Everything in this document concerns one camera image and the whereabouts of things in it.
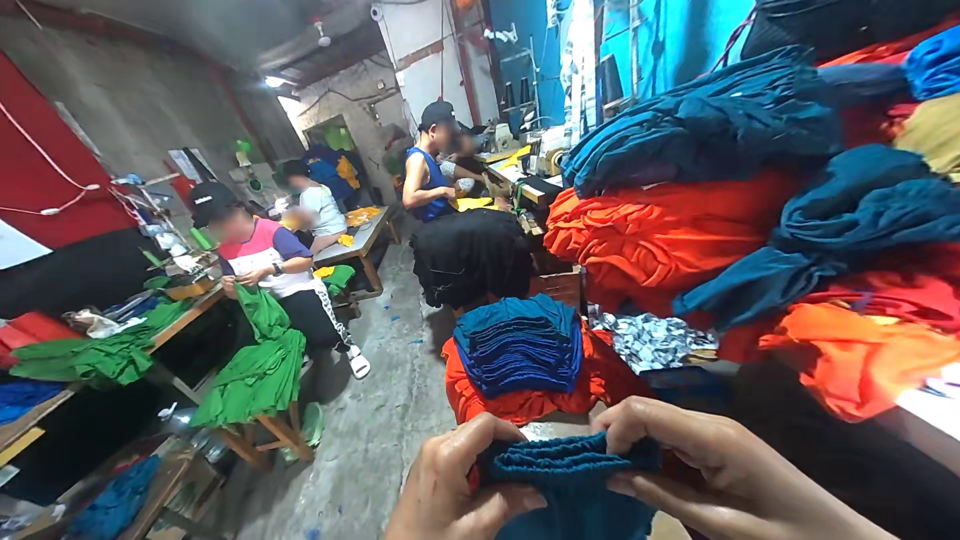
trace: black cap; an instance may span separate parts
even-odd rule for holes
[[[219,182],[204,182],[190,191],[190,202],[193,203],[193,226],[199,229],[229,216],[239,199]]]

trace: teal fabric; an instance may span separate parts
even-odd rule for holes
[[[547,507],[507,523],[496,540],[640,540],[655,508],[607,489],[613,473],[656,472],[660,447],[642,439],[625,455],[607,454],[605,431],[526,443],[495,442],[480,456],[482,482],[519,482],[540,490]]]

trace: person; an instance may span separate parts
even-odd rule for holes
[[[313,257],[294,234],[276,221],[250,215],[223,184],[198,184],[190,198],[194,227],[209,227],[220,241],[224,293],[236,300],[238,283],[267,289],[287,312],[291,328],[303,332],[309,351],[332,348],[346,354],[353,375],[363,379],[370,363],[337,321],[326,285],[313,275]]]
[[[594,419],[607,432],[607,452],[626,453],[652,437],[698,469],[707,489],[684,480],[618,473],[607,488],[647,503],[712,540],[896,540],[801,473],[735,421],[631,397]],[[546,506],[536,489],[500,485],[472,493],[467,473],[494,439],[525,440],[489,413],[426,441],[385,540],[492,540],[512,517]]]
[[[426,106],[420,116],[417,144],[407,150],[402,197],[403,206],[420,221],[433,221],[456,211],[448,201],[457,198],[457,191],[441,171],[437,156],[440,152],[456,152],[459,135],[452,105],[435,101]]]
[[[280,183],[287,191],[300,195],[300,203],[284,212],[284,222],[297,230],[310,231],[310,252],[317,255],[347,233],[347,219],[337,208],[330,188],[310,178],[310,168],[300,160],[280,165]]]

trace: concrete wall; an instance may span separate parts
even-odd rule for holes
[[[392,133],[388,127],[397,124],[406,132],[409,114],[405,114],[403,100],[396,94],[394,70],[376,62],[386,64],[387,59],[378,56],[375,60],[361,61],[301,90],[299,98],[304,109],[291,117],[298,129],[306,130],[342,114],[370,175],[372,187],[378,188],[389,204],[396,200],[396,194],[393,180],[382,165],[384,147]],[[380,81],[385,85],[382,90],[377,88]],[[350,101],[328,90],[336,90],[350,98],[379,97]]]

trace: green fabric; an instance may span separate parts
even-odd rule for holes
[[[37,380],[85,380],[94,387],[111,381],[130,384],[154,364],[146,350],[154,336],[190,307],[184,302],[160,304],[142,316],[147,320],[103,339],[55,339],[15,349],[20,363],[10,373]]]
[[[300,393],[306,338],[265,289],[237,286],[237,300],[259,345],[244,347],[213,382],[191,426],[248,423],[258,414],[285,410]]]
[[[324,278],[324,285],[326,285],[326,290],[329,291],[330,296],[337,296],[345,288],[347,288],[347,282],[350,281],[350,278],[356,274],[357,271],[353,269],[352,266],[347,266],[345,264],[338,264],[333,267],[333,274]]]

